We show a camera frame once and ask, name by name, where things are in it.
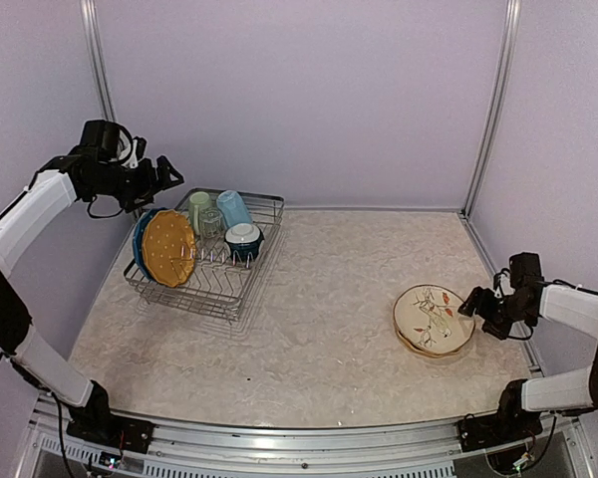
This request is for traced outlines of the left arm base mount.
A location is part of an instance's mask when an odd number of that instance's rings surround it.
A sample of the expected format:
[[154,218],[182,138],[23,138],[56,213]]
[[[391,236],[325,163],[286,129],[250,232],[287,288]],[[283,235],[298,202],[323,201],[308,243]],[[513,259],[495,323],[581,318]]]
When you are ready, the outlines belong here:
[[71,420],[67,433],[87,442],[116,448],[123,452],[147,454],[155,425],[147,420],[113,415],[107,425]]

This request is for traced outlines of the yellow polka dot plate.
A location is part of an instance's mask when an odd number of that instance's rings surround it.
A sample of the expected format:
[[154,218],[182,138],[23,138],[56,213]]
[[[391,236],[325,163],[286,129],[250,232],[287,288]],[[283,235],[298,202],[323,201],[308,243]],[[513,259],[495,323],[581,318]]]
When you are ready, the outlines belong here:
[[461,334],[455,340],[453,335],[445,337],[438,335],[435,330],[428,328],[414,328],[406,335],[395,328],[395,334],[400,342],[414,354],[429,359],[446,359],[458,356],[471,342],[474,330],[467,335]]

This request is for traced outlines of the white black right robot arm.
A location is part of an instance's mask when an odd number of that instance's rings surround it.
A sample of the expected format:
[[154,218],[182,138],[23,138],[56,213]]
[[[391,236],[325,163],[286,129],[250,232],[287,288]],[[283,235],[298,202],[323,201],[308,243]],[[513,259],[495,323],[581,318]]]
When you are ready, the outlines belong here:
[[587,335],[596,341],[596,350],[585,367],[512,384],[507,393],[511,403],[489,422],[490,434],[501,442],[513,440],[527,427],[528,412],[598,409],[598,292],[562,280],[546,281],[536,253],[511,256],[505,274],[509,294],[476,287],[458,311],[480,316],[481,329],[502,341],[510,337],[513,324],[535,328],[543,320]]

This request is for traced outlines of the cream bird pattern plate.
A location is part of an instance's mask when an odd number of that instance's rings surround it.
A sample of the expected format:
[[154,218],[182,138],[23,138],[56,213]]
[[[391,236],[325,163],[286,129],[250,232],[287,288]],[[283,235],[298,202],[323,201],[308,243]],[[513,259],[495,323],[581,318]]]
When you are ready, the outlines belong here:
[[453,291],[438,285],[421,284],[403,292],[393,305],[393,324],[406,335],[414,328],[435,330],[440,336],[461,334],[475,330],[475,320],[458,312],[463,299]]

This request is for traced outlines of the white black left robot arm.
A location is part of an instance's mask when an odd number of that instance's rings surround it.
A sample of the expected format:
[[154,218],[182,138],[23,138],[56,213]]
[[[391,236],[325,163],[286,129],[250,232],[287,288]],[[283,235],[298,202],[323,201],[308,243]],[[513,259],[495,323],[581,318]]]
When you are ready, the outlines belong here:
[[54,393],[75,423],[101,443],[119,434],[107,392],[70,365],[37,331],[9,278],[44,229],[76,202],[115,199],[131,213],[183,176],[165,156],[145,156],[146,142],[105,119],[85,122],[79,143],[38,169],[29,185],[0,213],[0,352]]

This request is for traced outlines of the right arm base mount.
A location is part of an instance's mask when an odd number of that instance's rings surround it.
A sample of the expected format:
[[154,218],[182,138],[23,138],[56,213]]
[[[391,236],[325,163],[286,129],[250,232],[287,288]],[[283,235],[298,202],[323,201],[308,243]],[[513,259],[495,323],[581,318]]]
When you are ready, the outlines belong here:
[[463,452],[496,447],[537,436],[543,431],[539,418],[503,422],[496,414],[467,415],[456,424],[460,449]]

